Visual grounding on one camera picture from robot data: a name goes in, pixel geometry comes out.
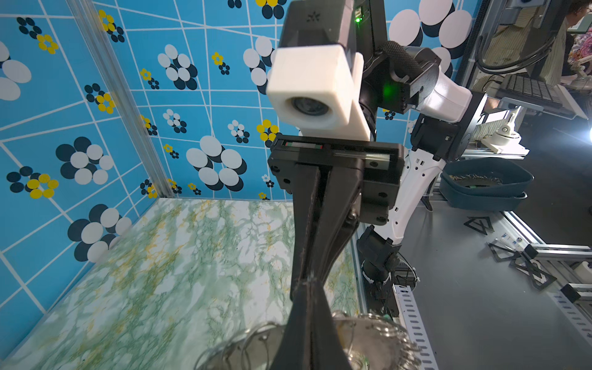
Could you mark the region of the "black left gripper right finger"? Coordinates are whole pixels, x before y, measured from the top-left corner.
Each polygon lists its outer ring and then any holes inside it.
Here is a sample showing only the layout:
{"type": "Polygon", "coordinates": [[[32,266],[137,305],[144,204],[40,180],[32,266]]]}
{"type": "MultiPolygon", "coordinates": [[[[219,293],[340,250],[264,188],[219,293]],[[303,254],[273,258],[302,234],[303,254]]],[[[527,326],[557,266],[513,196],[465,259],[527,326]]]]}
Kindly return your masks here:
{"type": "Polygon", "coordinates": [[[324,289],[315,284],[311,294],[311,368],[351,369],[336,330],[324,289]]]}

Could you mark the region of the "aluminium corner post left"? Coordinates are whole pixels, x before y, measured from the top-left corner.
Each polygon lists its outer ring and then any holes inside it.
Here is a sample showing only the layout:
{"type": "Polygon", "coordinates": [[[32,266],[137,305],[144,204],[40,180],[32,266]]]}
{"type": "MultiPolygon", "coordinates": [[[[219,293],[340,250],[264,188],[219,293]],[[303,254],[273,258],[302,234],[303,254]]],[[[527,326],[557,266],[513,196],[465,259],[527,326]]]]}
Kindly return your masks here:
{"type": "Polygon", "coordinates": [[[79,27],[89,53],[97,65],[108,92],[115,100],[123,125],[146,172],[153,181],[160,197],[172,198],[174,193],[168,182],[165,170],[157,156],[149,134],[143,128],[140,111],[134,101],[117,56],[103,31],[98,12],[91,1],[67,0],[66,4],[79,27]]]}

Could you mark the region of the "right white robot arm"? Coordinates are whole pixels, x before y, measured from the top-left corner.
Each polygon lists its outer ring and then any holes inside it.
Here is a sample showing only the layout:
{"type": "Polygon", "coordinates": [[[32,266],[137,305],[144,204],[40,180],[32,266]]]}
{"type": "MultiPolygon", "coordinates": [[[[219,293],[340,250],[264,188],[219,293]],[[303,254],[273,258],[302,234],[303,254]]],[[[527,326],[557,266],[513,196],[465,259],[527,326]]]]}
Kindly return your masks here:
{"type": "Polygon", "coordinates": [[[396,250],[424,193],[470,140],[486,97],[456,84],[473,17],[455,1],[421,1],[387,20],[383,1],[294,1],[267,94],[295,136],[268,165],[294,202],[291,297],[321,284],[361,223],[393,228],[363,248],[371,279],[396,250]]]}

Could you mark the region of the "person in striped shirt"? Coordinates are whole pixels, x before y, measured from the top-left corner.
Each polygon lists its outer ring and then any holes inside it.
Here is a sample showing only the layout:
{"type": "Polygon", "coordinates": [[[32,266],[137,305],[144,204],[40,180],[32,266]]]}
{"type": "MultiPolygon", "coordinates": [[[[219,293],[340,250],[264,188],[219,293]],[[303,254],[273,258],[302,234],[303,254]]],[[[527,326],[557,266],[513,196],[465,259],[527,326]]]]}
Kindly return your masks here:
{"type": "Polygon", "coordinates": [[[570,51],[574,45],[574,37],[567,30],[575,26],[590,12],[591,0],[572,1],[564,17],[555,42],[546,58],[541,70],[540,79],[555,86],[561,82],[561,77],[572,76],[575,72],[568,62],[570,51]]]}

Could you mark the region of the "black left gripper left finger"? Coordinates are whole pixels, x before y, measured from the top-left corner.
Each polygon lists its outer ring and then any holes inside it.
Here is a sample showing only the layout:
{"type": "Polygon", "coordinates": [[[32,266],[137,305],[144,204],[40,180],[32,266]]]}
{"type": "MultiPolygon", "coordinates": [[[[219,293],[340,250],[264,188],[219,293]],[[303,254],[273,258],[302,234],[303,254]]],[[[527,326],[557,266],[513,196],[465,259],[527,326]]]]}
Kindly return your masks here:
{"type": "Polygon", "coordinates": [[[291,313],[270,369],[310,369],[314,292],[310,283],[300,284],[294,291],[291,313]]]}

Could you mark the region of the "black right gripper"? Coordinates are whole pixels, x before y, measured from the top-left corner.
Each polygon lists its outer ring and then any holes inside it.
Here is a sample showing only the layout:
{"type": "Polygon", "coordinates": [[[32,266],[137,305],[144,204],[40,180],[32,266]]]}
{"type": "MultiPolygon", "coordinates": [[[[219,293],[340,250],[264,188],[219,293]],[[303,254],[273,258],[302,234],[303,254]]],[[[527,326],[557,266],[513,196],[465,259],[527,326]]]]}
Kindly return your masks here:
{"type": "Polygon", "coordinates": [[[268,165],[294,206],[291,300],[308,276],[311,245],[314,277],[323,285],[345,244],[335,247],[342,226],[387,223],[399,191],[403,151],[394,143],[276,137],[268,165]]]}

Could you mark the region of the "dark teal plastic bin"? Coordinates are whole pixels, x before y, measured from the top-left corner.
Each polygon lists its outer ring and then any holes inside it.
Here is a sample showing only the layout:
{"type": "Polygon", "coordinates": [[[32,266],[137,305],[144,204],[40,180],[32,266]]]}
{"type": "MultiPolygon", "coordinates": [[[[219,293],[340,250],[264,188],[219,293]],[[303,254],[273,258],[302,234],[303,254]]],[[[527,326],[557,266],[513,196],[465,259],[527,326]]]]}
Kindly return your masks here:
{"type": "Polygon", "coordinates": [[[453,208],[469,211],[513,211],[527,198],[534,176],[502,158],[479,158],[448,163],[439,189],[453,208]]]}

